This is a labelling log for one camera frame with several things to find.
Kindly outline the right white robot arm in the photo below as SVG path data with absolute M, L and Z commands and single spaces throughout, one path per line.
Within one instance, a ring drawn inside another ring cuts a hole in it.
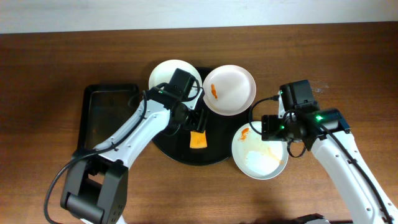
M 336 108 L 321 109 L 308 80 L 280 86 L 277 115 L 261 118 L 263 141 L 302 142 L 323 166 L 353 223 L 397 223 L 397 208 L 366 165 Z

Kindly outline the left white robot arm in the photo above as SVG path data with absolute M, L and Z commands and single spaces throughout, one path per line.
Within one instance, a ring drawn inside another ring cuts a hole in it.
M 203 96 L 197 77 L 177 68 L 168 82 L 142 94 L 134 114 L 109 138 L 78 152 L 66 173 L 60 206 L 83 223 L 124 223 L 129 170 L 143 149 L 171 125 L 184 125 Z

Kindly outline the green and yellow sponge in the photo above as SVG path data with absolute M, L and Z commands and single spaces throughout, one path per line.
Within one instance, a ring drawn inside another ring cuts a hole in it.
M 203 149 L 207 147 L 206 131 L 199 133 L 196 131 L 190 132 L 190 148 Z

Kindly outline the light grey plate bottom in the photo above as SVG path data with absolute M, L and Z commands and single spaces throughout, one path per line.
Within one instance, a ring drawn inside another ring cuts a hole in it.
M 246 123 L 235 133 L 231 143 L 231 153 L 237 167 L 247 176 L 257 180 L 277 177 L 286 167 L 289 155 L 287 143 L 283 141 L 263 141 L 261 122 Z

